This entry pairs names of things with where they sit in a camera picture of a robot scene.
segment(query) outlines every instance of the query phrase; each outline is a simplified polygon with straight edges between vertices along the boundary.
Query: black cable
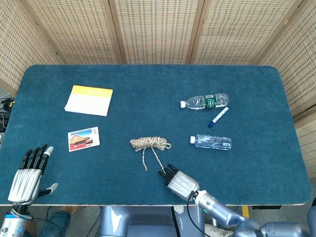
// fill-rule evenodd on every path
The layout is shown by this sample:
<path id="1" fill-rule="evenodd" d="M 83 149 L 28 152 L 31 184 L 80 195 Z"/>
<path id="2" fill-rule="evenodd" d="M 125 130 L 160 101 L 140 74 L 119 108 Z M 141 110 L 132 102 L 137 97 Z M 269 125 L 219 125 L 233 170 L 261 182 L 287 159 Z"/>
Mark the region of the black cable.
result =
<path id="1" fill-rule="evenodd" d="M 194 191 L 191 191 L 190 196 L 189 196 L 189 198 L 188 198 L 188 202 L 187 202 L 187 212 L 188 212 L 189 219 L 191 220 L 191 222 L 192 222 L 192 224 L 195 226 L 195 228 L 198 229 L 198 231 L 200 231 L 203 235 L 206 235 L 207 237 L 211 237 L 211 236 L 209 236 L 207 233 L 205 233 L 203 230 L 201 230 L 201 229 L 194 223 L 194 221 L 193 221 L 192 218 L 191 218 L 191 215 L 190 215 L 190 212 L 189 212 L 189 202 L 190 202 L 190 199 L 192 198 L 192 196 L 193 196 L 194 193 L 195 193 Z"/>
<path id="2" fill-rule="evenodd" d="M 171 214 L 172 214 L 173 225 L 174 225 L 174 228 L 176 229 L 177 237 L 181 237 L 178 222 L 176 219 L 176 214 L 174 213 L 174 206 L 171 206 Z"/>
<path id="3" fill-rule="evenodd" d="M 98 220 L 99 220 L 100 216 L 101 216 L 101 207 L 100 207 L 100 213 L 99 213 L 99 215 L 98 215 L 97 219 L 95 220 L 95 222 L 93 223 L 93 225 L 92 225 L 91 229 L 89 230 L 89 232 L 88 232 L 88 234 L 87 234 L 87 236 L 86 236 L 86 237 L 88 237 L 88 236 L 89 236 L 89 234 L 91 233 L 91 231 L 92 231 L 93 227 L 95 226 L 95 224 L 97 224 L 97 222 L 98 222 Z"/>
<path id="4" fill-rule="evenodd" d="M 95 233 L 95 236 L 94 236 L 94 237 L 98 237 L 99 231 L 100 231 L 100 225 L 99 225 L 99 227 L 98 227 L 98 229 L 97 229 L 97 232 Z"/>
<path id="5" fill-rule="evenodd" d="M 5 100 L 1 101 L 1 104 L 3 104 L 2 109 L 8 111 L 9 113 L 12 111 L 13 105 L 14 105 L 14 99 L 7 98 Z"/>
<path id="6" fill-rule="evenodd" d="M 58 229 L 60 237 L 63 237 L 63 234 L 61 233 L 60 228 L 54 222 L 52 222 L 50 220 L 44 220 L 44 219 L 41 219 L 41 218 L 33 218 L 32 220 L 34 220 L 34 221 L 45 221 L 45 222 L 52 223 Z"/>
<path id="7" fill-rule="evenodd" d="M 312 207 L 316 206 L 316 198 L 314 199 L 313 203 L 312 203 Z"/>
<path id="8" fill-rule="evenodd" d="M 52 207 L 52 206 L 50 206 L 50 207 L 47 209 L 47 211 L 46 211 L 46 219 L 48 219 L 48 211 L 50 210 L 51 207 Z"/>

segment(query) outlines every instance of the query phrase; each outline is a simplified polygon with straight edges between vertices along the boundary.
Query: plastic water bottle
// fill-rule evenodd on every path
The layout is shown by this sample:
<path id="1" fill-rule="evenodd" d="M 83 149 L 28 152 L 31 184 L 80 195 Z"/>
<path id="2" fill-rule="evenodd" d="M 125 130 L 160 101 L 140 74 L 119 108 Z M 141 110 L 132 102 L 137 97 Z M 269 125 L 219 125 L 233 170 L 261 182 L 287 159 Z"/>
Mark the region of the plastic water bottle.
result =
<path id="1" fill-rule="evenodd" d="M 227 106 L 229 102 L 228 95 L 225 93 L 215 95 L 199 95 L 188 99 L 187 101 L 180 101 L 180 107 L 193 110 L 211 109 L 217 107 Z"/>
<path id="2" fill-rule="evenodd" d="M 209 135 L 200 135 L 190 137 L 190 143 L 196 147 L 230 150 L 232 148 L 232 140 L 228 137 L 215 137 Z"/>

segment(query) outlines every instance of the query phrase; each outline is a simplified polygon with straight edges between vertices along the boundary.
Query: green label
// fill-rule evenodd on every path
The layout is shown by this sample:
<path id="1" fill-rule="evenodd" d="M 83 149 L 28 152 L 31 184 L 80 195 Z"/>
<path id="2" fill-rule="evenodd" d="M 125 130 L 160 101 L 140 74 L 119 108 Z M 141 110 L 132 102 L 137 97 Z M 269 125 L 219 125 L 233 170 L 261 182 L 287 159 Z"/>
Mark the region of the green label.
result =
<path id="1" fill-rule="evenodd" d="M 205 108 L 212 109 L 217 104 L 217 98 L 215 95 L 205 95 Z"/>

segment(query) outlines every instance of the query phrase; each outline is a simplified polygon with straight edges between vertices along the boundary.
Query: white bottle cap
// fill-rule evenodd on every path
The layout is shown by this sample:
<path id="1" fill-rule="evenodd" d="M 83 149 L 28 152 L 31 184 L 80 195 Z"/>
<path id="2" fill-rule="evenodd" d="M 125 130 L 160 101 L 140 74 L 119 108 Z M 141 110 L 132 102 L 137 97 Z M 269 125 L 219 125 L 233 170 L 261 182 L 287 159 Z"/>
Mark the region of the white bottle cap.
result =
<path id="1" fill-rule="evenodd" d="M 194 144 L 196 142 L 196 137 L 195 136 L 191 136 L 190 137 L 190 143 Z"/>
<path id="2" fill-rule="evenodd" d="M 186 102 L 185 101 L 180 101 L 180 108 L 185 108 L 186 107 Z"/>

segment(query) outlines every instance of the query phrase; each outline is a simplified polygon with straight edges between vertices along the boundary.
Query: yellow notebook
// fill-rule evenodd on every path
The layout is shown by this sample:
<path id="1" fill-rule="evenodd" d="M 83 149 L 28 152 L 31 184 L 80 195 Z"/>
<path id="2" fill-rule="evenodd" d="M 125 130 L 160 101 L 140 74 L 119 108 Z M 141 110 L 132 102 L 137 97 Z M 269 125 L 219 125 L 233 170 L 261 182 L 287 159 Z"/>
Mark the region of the yellow notebook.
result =
<path id="1" fill-rule="evenodd" d="M 74 85 L 65 111 L 106 116 L 112 92 L 112 89 Z"/>

